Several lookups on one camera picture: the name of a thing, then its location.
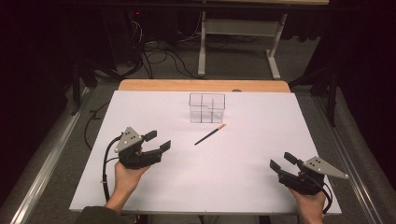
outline human hand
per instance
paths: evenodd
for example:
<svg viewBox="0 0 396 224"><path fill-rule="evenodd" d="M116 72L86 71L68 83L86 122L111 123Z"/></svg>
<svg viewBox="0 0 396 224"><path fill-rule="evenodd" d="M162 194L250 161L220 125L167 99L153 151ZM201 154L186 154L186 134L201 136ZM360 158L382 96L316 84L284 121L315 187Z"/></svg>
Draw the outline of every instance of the human hand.
<svg viewBox="0 0 396 224"><path fill-rule="evenodd" d="M303 195L294 189L289 189L297 202L298 213L304 224L321 224L322 211L326 196L323 192L316 195Z"/></svg>
<svg viewBox="0 0 396 224"><path fill-rule="evenodd" d="M113 194L106 203L105 207L113 209L118 214L120 214L122 207L136 189L140 178L142 177L143 173L149 169L149 166L138 170L132 170L126 168L118 161L114 168L116 173L116 186L114 187Z"/></svg>

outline acrylic box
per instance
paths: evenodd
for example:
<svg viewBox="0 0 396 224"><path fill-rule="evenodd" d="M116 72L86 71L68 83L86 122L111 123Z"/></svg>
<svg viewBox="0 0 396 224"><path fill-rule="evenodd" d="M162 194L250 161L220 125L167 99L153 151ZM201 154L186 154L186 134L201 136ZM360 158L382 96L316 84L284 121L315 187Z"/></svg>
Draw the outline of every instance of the acrylic box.
<svg viewBox="0 0 396 224"><path fill-rule="evenodd" d="M222 123L224 110L224 94L190 94L190 114L192 123Z"/></svg>

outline sleeve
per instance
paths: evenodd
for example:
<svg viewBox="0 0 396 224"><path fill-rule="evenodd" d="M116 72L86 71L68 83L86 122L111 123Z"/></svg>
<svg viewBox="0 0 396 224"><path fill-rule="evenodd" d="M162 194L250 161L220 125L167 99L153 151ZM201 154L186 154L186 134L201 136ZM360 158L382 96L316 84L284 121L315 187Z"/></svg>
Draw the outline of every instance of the sleeve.
<svg viewBox="0 0 396 224"><path fill-rule="evenodd" d="M126 218L121 217L115 211L103 207L85 207L76 220L75 224L128 224Z"/></svg>

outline table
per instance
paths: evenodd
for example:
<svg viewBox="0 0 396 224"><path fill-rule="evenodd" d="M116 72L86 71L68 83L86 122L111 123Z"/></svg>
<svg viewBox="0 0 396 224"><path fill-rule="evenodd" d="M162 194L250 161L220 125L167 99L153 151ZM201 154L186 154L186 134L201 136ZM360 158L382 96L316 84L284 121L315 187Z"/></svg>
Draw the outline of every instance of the table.
<svg viewBox="0 0 396 224"><path fill-rule="evenodd" d="M100 183L104 152L108 143L130 125L140 134L158 131L156 138L143 144L144 149L158 148L167 140L172 140L172 146L163 154L163 161L145 173L124 212L296 214L294 199L277 182L269 160L297 174L298 169L283 159L285 150L302 160L317 152L296 98L286 87L283 81L122 81L109 105L70 209L81 211L87 205L106 202ZM234 89L243 92L230 92ZM190 123L191 90L226 95L227 126L197 146L193 145L196 140L219 125ZM114 156L110 150L109 158ZM107 166L110 192L114 186L113 164ZM340 213L334 198L329 214Z"/></svg>
<svg viewBox="0 0 396 224"><path fill-rule="evenodd" d="M217 2L240 2L240 3L263 3L263 4L286 4L286 5L328 5L329 0L217 0ZM288 14L281 15L279 21L241 21L224 19L207 19L206 12L202 12L201 23L201 47L198 61L198 75L205 75L206 64L206 34L217 35L257 35L273 38L273 44L267 49L266 57L270 65L273 79L280 79L280 74L275 61L275 52L282 35Z"/></svg>

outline pencil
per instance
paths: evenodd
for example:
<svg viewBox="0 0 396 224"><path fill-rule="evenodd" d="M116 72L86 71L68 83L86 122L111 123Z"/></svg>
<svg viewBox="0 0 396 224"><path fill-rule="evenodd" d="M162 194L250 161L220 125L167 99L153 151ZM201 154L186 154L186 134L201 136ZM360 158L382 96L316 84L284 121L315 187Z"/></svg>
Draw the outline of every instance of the pencil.
<svg viewBox="0 0 396 224"><path fill-rule="evenodd" d="M213 130L211 133L207 134L205 137L203 137L201 140L199 140L198 142L196 142L194 145L198 145L200 142L204 141L206 138L208 138L210 135L214 134L215 132L217 132L218 130L224 128L224 126L226 125L226 123L221 124L217 129Z"/></svg>

